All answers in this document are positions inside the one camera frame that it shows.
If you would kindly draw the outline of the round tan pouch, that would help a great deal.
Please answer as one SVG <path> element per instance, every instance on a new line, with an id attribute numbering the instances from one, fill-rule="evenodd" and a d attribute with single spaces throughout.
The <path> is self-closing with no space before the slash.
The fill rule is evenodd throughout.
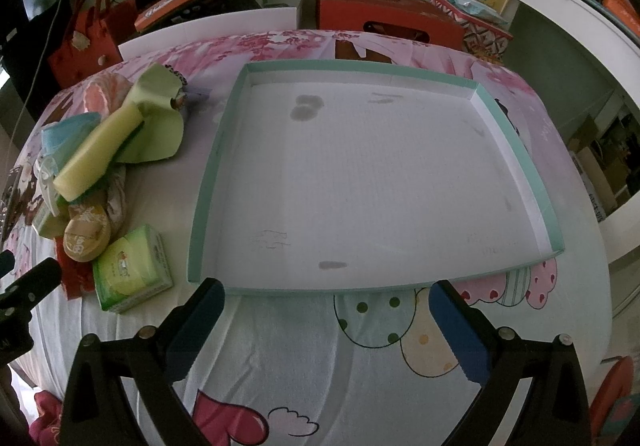
<path id="1" fill-rule="evenodd" d="M 89 206 L 70 219 L 64 230 L 63 249 L 79 263 L 95 260 L 108 246 L 111 223 L 102 206 Z"/>

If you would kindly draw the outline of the light blue face mask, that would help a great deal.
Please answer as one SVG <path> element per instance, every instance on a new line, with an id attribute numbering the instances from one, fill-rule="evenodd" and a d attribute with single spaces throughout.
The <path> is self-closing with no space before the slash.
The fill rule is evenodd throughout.
<path id="1" fill-rule="evenodd" d="M 47 125 L 41 132 L 43 167 L 58 174 L 101 121 L 97 112 L 85 112 Z"/>

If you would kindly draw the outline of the yellow sponge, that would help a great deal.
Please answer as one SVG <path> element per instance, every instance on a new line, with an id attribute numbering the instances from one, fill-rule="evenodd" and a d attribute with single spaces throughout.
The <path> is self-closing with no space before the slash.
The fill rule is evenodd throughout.
<path id="1" fill-rule="evenodd" d="M 119 147 L 142 122 L 142 113 L 133 102 L 122 105 L 79 145 L 55 177 L 54 189 L 67 202 L 83 195 L 106 173 Z"/>

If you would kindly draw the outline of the light green cloth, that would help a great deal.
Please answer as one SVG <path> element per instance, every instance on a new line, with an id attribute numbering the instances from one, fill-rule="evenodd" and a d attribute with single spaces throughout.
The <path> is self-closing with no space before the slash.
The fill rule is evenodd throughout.
<path id="1" fill-rule="evenodd" d="M 120 146 L 116 162 L 160 161 L 177 153 L 184 130 L 179 105 L 185 85 L 179 73 L 157 62 L 142 72 L 124 100 L 124 105 L 138 108 L 142 123 Z"/>

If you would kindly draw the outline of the pink white fuzzy cloth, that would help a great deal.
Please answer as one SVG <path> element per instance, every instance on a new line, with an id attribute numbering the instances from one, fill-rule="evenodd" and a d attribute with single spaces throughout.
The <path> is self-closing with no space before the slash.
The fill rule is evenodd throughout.
<path id="1" fill-rule="evenodd" d="M 108 117 L 124 102 L 132 83 L 119 73 L 106 72 L 92 78 L 82 94 L 85 112 Z"/>

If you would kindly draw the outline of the pink cream scrunchie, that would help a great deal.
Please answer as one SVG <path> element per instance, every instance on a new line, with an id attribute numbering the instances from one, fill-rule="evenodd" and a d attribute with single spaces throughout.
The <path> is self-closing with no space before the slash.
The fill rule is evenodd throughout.
<path id="1" fill-rule="evenodd" d="M 126 168 L 116 166 L 108 171 L 105 177 L 106 205 L 105 211 L 111 226 L 111 235 L 115 237 L 126 220 Z"/>

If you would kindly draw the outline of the purple cartoon tissue pack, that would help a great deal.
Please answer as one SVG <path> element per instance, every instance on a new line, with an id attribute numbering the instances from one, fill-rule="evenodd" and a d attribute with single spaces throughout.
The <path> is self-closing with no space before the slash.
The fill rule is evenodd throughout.
<path id="1" fill-rule="evenodd" d="M 204 107 L 209 100 L 209 90 L 205 88 L 184 88 L 171 99 L 171 108 L 180 114 L 190 114 Z"/>

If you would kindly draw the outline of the pink cartoon print bedsheet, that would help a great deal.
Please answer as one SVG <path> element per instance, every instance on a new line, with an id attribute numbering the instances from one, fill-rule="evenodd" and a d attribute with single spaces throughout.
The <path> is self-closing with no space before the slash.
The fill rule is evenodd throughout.
<path id="1" fill-rule="evenodd" d="M 128 338 L 156 325 L 192 292 L 186 280 L 198 186 L 232 85 L 248 62 L 357 58 L 461 76 L 484 86 L 506 110 L 546 184 L 565 249 L 527 274 L 460 284 L 493 324 L 530 340 L 570 336 L 591 376 L 608 349 L 611 291 L 600 230 L 582 180 L 535 90 L 516 72 L 437 45 L 388 36 L 282 31 L 224 36 L 122 62 L 136 80 L 152 64 L 171 66 L 198 93 L 178 154 L 127 176 L 127 222 L 163 237 L 174 285 L 121 315 L 95 296 L 62 290 L 36 308 L 35 344 L 18 363 L 35 385 L 62 397 L 80 339 Z M 465 379 L 426 310 L 424 291 L 350 296 L 230 296 L 198 355 L 181 399 L 206 422 L 216 444 L 437 445 L 472 402 Z"/>

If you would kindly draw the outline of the white tray with teal rim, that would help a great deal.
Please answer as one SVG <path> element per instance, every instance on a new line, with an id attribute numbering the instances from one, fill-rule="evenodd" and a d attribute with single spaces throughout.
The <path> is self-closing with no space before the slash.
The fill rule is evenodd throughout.
<path id="1" fill-rule="evenodd" d="M 405 289 L 564 248 L 532 157 L 479 83 L 272 60 L 247 64 L 227 100 L 186 276 L 242 293 Z"/>

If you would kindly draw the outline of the red gift bag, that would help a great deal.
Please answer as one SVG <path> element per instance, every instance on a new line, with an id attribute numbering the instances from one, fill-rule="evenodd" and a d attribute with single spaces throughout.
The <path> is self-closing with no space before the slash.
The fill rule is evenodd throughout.
<path id="1" fill-rule="evenodd" d="M 48 62 L 62 90 L 122 61 L 119 45 L 136 34 L 135 0 L 75 0 L 60 47 Z"/>

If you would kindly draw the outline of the white foam board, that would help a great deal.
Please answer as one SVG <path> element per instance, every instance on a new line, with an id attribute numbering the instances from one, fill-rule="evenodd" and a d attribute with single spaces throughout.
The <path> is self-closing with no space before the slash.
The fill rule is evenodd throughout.
<path id="1" fill-rule="evenodd" d="M 261 8 L 209 16 L 142 34 L 120 44 L 118 49 L 122 59 L 129 60 L 156 50 L 221 36 L 295 30 L 298 28 L 299 17 L 296 7 Z"/>

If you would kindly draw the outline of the red white patterned box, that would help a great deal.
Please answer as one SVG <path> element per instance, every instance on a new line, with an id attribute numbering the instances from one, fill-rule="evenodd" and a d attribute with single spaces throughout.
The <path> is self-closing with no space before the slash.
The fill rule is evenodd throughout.
<path id="1" fill-rule="evenodd" d="M 502 61 L 509 43 L 513 40 L 509 31 L 462 12 L 448 0 L 430 1 L 463 28 L 463 46 L 468 53 L 492 62 Z"/>

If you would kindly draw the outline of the white curved desk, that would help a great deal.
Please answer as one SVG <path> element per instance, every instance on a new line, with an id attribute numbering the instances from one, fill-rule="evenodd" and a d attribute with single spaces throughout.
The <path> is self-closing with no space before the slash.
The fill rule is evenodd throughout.
<path id="1" fill-rule="evenodd" d="M 584 0 L 518 0 L 571 36 L 639 107 L 639 44 Z"/>

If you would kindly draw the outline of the red cardboard box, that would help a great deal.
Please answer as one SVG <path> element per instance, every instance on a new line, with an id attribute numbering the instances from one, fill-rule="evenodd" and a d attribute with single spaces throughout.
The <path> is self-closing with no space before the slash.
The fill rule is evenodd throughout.
<path id="1" fill-rule="evenodd" d="M 316 0 L 321 30 L 363 31 L 462 50 L 464 30 L 425 0 Z"/>

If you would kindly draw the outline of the blue wet wipes pack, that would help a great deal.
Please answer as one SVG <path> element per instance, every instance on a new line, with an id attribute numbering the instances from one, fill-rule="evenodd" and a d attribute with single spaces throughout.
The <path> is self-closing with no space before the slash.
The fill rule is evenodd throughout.
<path id="1" fill-rule="evenodd" d="M 493 8 L 477 0 L 448 0 L 462 13 L 490 22 L 491 24 L 507 24 L 508 22 Z"/>

